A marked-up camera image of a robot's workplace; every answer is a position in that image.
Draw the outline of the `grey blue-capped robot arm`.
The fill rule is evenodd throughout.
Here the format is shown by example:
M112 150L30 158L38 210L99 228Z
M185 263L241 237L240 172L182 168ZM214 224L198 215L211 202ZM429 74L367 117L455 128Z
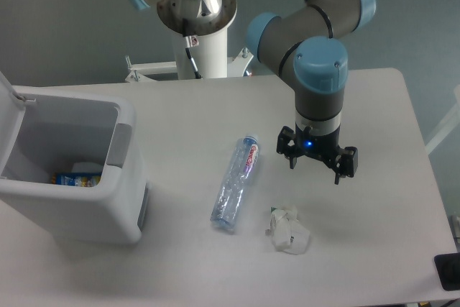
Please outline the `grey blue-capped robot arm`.
M236 16L236 0L130 1L139 10L156 8L172 32L179 78L229 75L226 34ZM351 178L358 151L339 146L348 78L341 38L372 19L376 0L303 1L303 8L288 17L269 12L255 17L247 28L246 45L295 93L295 128L280 131L277 152L291 165L306 156L323 162L336 179Z

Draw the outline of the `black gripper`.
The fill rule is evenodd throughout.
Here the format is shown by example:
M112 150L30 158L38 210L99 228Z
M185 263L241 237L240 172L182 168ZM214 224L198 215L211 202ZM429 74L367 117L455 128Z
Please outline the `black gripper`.
M341 178L353 178L358 168L358 149L339 147L340 128L330 134L313 136L299 126L295 126L295 133L284 126L277 136L276 152L289 160L290 169L295 168L297 158L302 156L323 162L333 168L334 184L338 185Z

